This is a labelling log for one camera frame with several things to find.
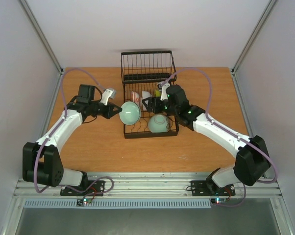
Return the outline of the pale green celadon bowl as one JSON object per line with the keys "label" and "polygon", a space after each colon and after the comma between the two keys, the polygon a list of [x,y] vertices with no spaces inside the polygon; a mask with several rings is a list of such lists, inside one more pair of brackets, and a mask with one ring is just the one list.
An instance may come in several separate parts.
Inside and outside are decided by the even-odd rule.
{"label": "pale green celadon bowl", "polygon": [[155,114],[149,119],[148,128],[152,133],[165,133],[170,130],[170,121],[163,114]]}
{"label": "pale green celadon bowl", "polygon": [[141,110],[136,103],[132,101],[125,102],[119,113],[120,120],[123,124],[131,126],[137,123],[141,117]]}

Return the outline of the red patterned bowl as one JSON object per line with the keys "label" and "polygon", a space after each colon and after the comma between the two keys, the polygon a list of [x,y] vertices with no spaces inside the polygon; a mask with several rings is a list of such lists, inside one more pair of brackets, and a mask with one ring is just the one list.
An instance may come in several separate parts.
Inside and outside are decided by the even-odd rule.
{"label": "red patterned bowl", "polygon": [[141,97],[137,92],[132,91],[131,96],[130,96],[130,100],[136,104],[140,104]]}

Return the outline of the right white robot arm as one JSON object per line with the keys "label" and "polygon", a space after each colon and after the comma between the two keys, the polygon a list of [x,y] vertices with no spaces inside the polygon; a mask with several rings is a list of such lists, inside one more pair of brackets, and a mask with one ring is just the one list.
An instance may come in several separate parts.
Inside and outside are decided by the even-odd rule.
{"label": "right white robot arm", "polygon": [[218,168],[206,178],[211,194],[218,194],[225,186],[235,183],[252,186],[271,167],[265,141],[260,136],[235,132],[206,110],[191,105],[179,85],[165,84],[160,97],[143,98],[142,104],[154,114],[173,116],[178,124],[210,138],[235,158],[234,165]]}

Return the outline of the black wire dish rack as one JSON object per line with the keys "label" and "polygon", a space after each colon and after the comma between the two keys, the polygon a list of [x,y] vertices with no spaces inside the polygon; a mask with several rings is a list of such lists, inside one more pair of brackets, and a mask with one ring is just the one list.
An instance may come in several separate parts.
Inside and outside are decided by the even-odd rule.
{"label": "black wire dish rack", "polygon": [[128,51],[121,53],[121,79],[123,100],[136,103],[141,110],[140,119],[133,125],[124,125],[126,139],[172,137],[179,132],[176,118],[166,113],[167,130],[153,133],[148,124],[159,110],[161,83],[176,72],[170,50]]}

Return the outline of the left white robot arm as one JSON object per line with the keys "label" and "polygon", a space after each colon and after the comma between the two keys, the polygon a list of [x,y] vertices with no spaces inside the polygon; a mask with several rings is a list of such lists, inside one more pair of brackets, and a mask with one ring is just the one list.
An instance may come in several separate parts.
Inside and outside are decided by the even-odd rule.
{"label": "left white robot arm", "polygon": [[72,186],[78,195],[89,190],[89,182],[84,173],[63,167],[60,153],[73,132],[86,118],[102,116],[110,119],[122,111],[121,107],[110,102],[116,91],[108,88],[100,92],[95,100],[96,86],[80,85],[78,94],[65,104],[58,121],[36,142],[27,142],[23,146],[23,180],[46,187]]}

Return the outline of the lime green bowl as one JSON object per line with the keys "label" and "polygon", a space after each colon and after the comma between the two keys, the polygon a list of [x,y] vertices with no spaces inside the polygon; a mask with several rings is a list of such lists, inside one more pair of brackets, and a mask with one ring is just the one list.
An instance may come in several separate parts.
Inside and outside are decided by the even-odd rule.
{"label": "lime green bowl", "polygon": [[159,90],[156,90],[154,94],[155,94],[155,97],[160,97],[161,96],[161,92]]}

